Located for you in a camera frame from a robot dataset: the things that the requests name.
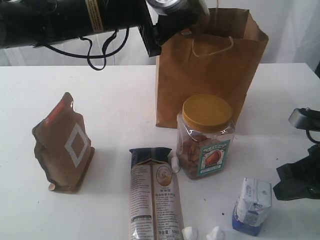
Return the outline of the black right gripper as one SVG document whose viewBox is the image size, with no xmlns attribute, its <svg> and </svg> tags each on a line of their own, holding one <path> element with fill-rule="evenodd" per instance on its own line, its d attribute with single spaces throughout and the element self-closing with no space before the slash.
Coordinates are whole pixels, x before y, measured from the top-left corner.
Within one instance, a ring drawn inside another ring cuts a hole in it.
<svg viewBox="0 0 320 240">
<path fill-rule="evenodd" d="M 273 187 L 277 200 L 320 198 L 320 146 L 308 149 L 308 156 L 276 169 L 280 182 Z"/>
</svg>

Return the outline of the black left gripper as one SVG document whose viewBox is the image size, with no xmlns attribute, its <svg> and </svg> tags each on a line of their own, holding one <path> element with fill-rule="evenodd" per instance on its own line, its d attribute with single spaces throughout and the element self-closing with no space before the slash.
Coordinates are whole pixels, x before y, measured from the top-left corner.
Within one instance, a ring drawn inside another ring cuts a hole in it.
<svg viewBox="0 0 320 240">
<path fill-rule="evenodd" d="M 140 0 L 138 7 L 141 12 L 138 29 L 149 57 L 159 56 L 166 41 L 200 19 L 195 13 L 186 11 L 169 16 L 158 15 L 146 0 Z"/>
</svg>

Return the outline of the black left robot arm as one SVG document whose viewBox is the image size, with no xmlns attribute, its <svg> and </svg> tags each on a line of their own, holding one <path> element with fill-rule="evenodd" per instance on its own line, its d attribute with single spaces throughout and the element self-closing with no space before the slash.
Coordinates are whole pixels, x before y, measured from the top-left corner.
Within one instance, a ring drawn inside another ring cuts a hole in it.
<svg viewBox="0 0 320 240">
<path fill-rule="evenodd" d="M 2 0 L 0 47 L 44 46 L 137 27 L 150 57 L 200 12 L 190 0 Z"/>
</svg>

